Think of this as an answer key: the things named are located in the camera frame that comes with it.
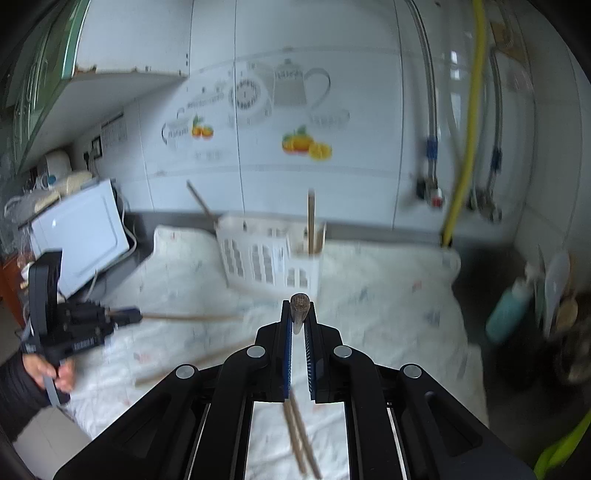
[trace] tile wall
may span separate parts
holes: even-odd
[[[517,17],[531,63],[536,132],[531,185],[515,245],[537,264],[574,253],[577,284],[591,282],[591,83],[552,25],[527,2]]]
[[[469,0],[417,5],[435,61],[439,179],[449,204],[463,158],[472,7]],[[492,2],[487,9],[490,20],[501,20]],[[496,195],[506,220],[490,225],[465,211],[457,232],[511,242],[530,177],[534,98],[527,62],[500,63],[506,113]],[[190,179],[216,211],[305,215],[314,188],[322,218],[440,230],[446,210],[414,196],[425,163],[427,92],[404,0],[195,0],[190,65],[189,79],[128,105],[126,140],[91,162],[116,180],[132,210],[199,211],[185,188]],[[487,63],[478,184],[486,181],[493,125]],[[82,154],[100,127],[74,143],[77,166],[85,167]]]

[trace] blue hose connector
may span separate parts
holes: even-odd
[[[427,138],[427,159],[437,161],[437,137]]]
[[[493,148],[492,149],[492,158],[491,158],[491,170],[494,172],[499,172],[501,170],[501,163],[503,160],[503,153],[500,148]]]

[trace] white plastic basket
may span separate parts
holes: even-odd
[[[216,227],[231,287],[282,300],[318,295],[326,224],[314,229],[314,255],[308,254],[305,220],[223,215]]]

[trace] paper notice on wall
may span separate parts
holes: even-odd
[[[100,141],[103,153],[127,142],[127,124],[123,113],[101,126]]]

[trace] person's arm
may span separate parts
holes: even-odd
[[[56,370],[38,355],[15,353],[0,365],[0,426],[14,442],[31,419],[50,402],[43,388],[43,375],[56,379],[64,392],[74,386],[74,366],[66,362]]]

